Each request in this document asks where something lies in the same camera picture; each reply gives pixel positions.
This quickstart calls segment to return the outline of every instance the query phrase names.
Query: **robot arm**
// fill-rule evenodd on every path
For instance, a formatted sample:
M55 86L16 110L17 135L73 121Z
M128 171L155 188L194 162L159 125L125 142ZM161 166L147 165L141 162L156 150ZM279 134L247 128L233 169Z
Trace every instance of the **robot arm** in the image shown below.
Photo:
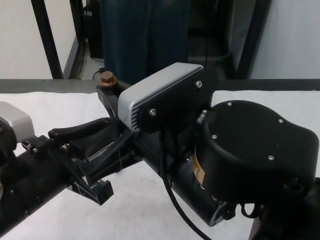
M111 118L53 129L50 139L20 139L3 117L0 236L67 187L103 204L113 190L101 178L143 159L209 226L233 218L239 204L256 218L251 240L299 239L288 238L288 226L302 223L288 220L301 216L313 223L303 239L317 239L317 136L253 102L211 107L217 79L200 65L175 63L129 88L99 86ZM15 157L18 142L27 151ZM256 205L252 214L247 203Z

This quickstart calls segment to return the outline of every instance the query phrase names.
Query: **silver metal part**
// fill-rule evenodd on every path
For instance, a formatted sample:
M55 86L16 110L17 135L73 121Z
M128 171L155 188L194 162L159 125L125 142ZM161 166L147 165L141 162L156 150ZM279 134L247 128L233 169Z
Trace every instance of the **silver metal part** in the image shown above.
M195 85L196 85L196 87L199 89L199 88L201 88L202 87L202 81L197 81L196 83L195 83Z
M13 129L17 143L35 136L30 116L5 101L0 101L0 121L8 124Z
M60 147L61 150L63 150L65 153L68 153L69 152L69 146L70 144L67 143L67 144L64 144Z
M154 108L150 109L149 114L154 117L155 115L157 115L157 110L155 110Z
M176 62L124 90L118 101L118 117L131 130L138 130L141 105L201 71L198 64Z

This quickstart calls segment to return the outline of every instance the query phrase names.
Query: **metal rod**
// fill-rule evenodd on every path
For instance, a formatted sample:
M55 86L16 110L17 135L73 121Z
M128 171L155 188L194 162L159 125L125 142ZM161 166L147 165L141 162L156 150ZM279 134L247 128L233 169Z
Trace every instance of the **metal rod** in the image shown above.
M248 33L246 35L236 78L247 79L264 28L271 0L256 0Z
M64 79L57 48L52 34L45 0L31 0L34 16L39 28L45 55L53 79Z

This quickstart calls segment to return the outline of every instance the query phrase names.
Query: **teal curtain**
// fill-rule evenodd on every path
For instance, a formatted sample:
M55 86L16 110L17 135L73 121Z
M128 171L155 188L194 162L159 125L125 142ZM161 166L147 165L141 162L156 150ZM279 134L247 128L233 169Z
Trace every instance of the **teal curtain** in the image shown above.
M100 0L104 67L129 84L187 61L191 0Z

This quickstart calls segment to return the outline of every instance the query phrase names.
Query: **black metal frame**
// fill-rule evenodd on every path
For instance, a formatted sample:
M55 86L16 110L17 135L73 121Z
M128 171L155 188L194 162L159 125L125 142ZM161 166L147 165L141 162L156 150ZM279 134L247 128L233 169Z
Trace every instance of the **black metal frame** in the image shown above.
M82 54L84 52L84 7L81 0L70 0L72 18L75 28L75 39L70 51L64 71L59 61L59 56L52 34L50 21L46 9L45 0L31 0L35 19L39 28L42 39L42 44L45 50L46 58L49 64L51 75L53 79L73 79L76 78L80 71L80 62L82 61Z
M260 42L261 34L270 9L271 0L256 0L240 62L236 70L237 79L247 79Z
M232 0L221 0L217 10L217 37L222 49L222 54L229 53L229 46L226 40L228 31L228 19L230 17L230 9ZM257 47L265 27L265 21L269 13L272 0L256 0L253 9L248 33L242 49L238 67L234 66L232 54L224 61L224 71L227 79L248 79L252 63L255 58Z

